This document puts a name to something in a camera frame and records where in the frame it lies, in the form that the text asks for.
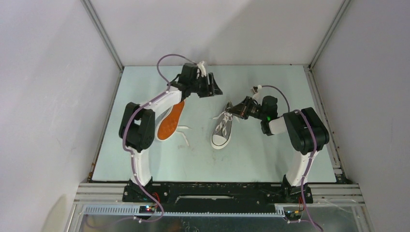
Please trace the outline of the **grey canvas sneaker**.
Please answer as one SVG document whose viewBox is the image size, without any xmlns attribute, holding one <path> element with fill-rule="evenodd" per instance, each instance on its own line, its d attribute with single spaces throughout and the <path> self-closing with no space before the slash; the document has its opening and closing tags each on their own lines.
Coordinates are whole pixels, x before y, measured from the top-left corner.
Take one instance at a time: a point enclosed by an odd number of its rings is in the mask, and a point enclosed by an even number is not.
<svg viewBox="0 0 410 232">
<path fill-rule="evenodd" d="M 239 121 L 238 117 L 228 112 L 233 107 L 231 101 L 228 101 L 224 110 L 213 119 L 217 120 L 216 126 L 212 131 L 210 142 L 214 149 L 222 149 L 230 142 L 232 136 L 233 119 Z"/>
</svg>

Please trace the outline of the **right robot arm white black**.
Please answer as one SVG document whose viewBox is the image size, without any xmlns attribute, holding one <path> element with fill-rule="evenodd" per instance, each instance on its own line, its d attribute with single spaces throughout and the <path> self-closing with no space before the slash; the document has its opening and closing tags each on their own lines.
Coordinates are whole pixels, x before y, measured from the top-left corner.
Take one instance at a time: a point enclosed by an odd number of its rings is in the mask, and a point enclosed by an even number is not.
<svg viewBox="0 0 410 232">
<path fill-rule="evenodd" d="M 265 96 L 262 103 L 252 97 L 228 108 L 228 112 L 240 119 L 253 117 L 260 120 L 262 133 L 272 136 L 287 133 L 294 149 L 291 167 L 284 176 L 287 185 L 281 189 L 282 198 L 294 202 L 301 195 L 299 186 L 307 182 L 310 168 L 317 154 L 329 142 L 329 132 L 311 107 L 294 110 L 278 116 L 278 100 Z"/>
</svg>

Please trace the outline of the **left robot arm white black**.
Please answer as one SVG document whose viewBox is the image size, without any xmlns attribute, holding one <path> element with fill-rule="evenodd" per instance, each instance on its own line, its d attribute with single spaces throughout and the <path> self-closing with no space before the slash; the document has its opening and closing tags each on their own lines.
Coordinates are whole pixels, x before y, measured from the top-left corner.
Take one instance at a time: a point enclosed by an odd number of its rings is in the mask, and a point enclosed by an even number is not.
<svg viewBox="0 0 410 232">
<path fill-rule="evenodd" d="M 147 185 L 152 179 L 148 153 L 157 133 L 156 120 L 192 93 L 200 98 L 223 94 L 213 73 L 206 71 L 202 61 L 197 64 L 185 63 L 175 80 L 169 82 L 166 90 L 154 99 L 144 104 L 130 102 L 126 105 L 119 137 L 123 149 L 131 154 L 131 181 L 138 184 L 134 195 L 141 201 L 148 201 L 153 195 L 153 188 Z"/>
</svg>

